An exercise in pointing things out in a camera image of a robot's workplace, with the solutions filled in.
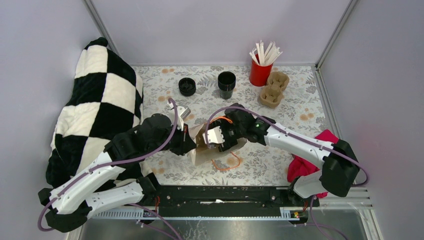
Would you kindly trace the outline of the tan paper bag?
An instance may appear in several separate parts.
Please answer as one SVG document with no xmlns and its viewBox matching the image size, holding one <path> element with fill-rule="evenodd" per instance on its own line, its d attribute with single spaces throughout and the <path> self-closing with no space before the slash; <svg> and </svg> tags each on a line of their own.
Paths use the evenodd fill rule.
<svg viewBox="0 0 424 240">
<path fill-rule="evenodd" d="M 196 148 L 192 149 L 189 152 L 189 157 L 194 166 L 202 165 L 211 160 L 216 160 L 219 158 L 229 157 L 234 154 L 236 151 L 240 150 L 248 142 L 246 138 L 239 138 L 230 143 L 230 147 L 223 147 L 224 142 L 214 143 L 213 140 L 216 140 L 216 137 L 209 139 L 211 148 L 207 147 L 204 139 L 206 123 L 191 127 L 189 129 L 189 136 L 196 144 Z"/>
</svg>

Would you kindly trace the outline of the stack of black cups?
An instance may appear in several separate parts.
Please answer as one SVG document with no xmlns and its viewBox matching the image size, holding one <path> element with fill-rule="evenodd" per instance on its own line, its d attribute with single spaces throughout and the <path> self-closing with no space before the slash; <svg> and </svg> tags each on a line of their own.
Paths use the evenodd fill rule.
<svg viewBox="0 0 424 240">
<path fill-rule="evenodd" d="M 236 75 L 230 71 L 223 71 L 217 77 L 220 97 L 224 100 L 230 99 L 236 86 Z"/>
</svg>

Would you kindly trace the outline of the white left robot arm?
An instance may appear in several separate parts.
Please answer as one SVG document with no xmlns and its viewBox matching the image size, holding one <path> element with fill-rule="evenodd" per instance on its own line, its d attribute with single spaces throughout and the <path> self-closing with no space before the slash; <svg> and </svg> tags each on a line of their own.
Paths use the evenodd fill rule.
<svg viewBox="0 0 424 240">
<path fill-rule="evenodd" d="M 186 110 L 176 108 L 169 116 L 160 113 L 142 124 L 117 134 L 98 157 L 75 177 L 54 188 L 44 188 L 38 197 L 43 210 L 39 222 L 46 220 L 48 230 L 67 233 L 82 226 L 94 215 L 127 204 L 152 204 L 160 184 L 151 173 L 109 190 L 108 181 L 160 151 L 184 155 L 196 147 L 184 118 Z"/>
</svg>

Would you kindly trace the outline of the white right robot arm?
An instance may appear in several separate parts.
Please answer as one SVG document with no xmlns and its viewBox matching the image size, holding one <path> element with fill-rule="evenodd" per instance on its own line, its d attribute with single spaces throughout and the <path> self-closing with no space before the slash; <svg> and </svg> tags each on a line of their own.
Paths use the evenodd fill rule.
<svg viewBox="0 0 424 240">
<path fill-rule="evenodd" d="M 286 198 L 291 205 L 299 206 L 307 198 L 325 192 L 346 197 L 354 186 L 361 166 L 348 142 L 339 139 L 333 143 L 307 137 L 238 104 L 221 108 L 214 115 L 220 112 L 224 112 L 230 122 L 220 123 L 209 117 L 203 134 L 209 148 L 229 148 L 244 138 L 285 150 L 318 168 L 290 184 Z"/>
</svg>

